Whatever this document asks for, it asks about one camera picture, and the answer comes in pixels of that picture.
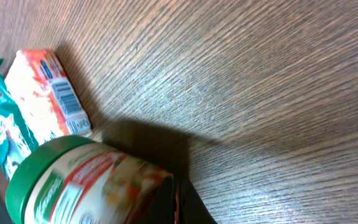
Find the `small red white packet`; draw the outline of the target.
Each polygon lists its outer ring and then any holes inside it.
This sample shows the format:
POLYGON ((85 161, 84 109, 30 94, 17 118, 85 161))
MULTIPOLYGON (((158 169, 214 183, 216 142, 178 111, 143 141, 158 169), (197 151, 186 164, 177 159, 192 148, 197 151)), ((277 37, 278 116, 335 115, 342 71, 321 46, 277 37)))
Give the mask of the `small red white packet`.
POLYGON ((68 135, 91 135, 91 123, 52 49, 21 49, 4 79, 41 145, 68 135))

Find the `green 3M product pouch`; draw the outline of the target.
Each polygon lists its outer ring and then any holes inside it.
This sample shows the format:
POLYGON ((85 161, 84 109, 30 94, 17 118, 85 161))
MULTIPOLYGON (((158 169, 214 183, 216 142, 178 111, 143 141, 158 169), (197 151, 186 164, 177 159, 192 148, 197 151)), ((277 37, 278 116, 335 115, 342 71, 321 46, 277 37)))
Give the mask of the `green 3M product pouch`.
POLYGON ((0 166, 7 179, 39 147, 0 74, 0 166))

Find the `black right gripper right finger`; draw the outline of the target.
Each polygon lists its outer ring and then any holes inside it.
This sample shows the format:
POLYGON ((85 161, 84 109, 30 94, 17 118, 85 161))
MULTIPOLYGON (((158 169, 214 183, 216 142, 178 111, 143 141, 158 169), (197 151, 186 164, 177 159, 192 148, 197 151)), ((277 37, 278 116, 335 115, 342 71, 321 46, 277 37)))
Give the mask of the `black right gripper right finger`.
POLYGON ((167 177, 141 219, 145 224, 216 224, 188 179, 167 177))

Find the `green lid white jar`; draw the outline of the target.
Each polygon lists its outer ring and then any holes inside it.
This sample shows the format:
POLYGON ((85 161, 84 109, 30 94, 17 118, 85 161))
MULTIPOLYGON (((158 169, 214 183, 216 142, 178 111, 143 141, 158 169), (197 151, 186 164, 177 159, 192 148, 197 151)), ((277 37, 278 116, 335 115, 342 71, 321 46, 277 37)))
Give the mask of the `green lid white jar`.
POLYGON ((6 190, 14 223, 140 223, 165 169, 81 136, 39 146, 6 190))

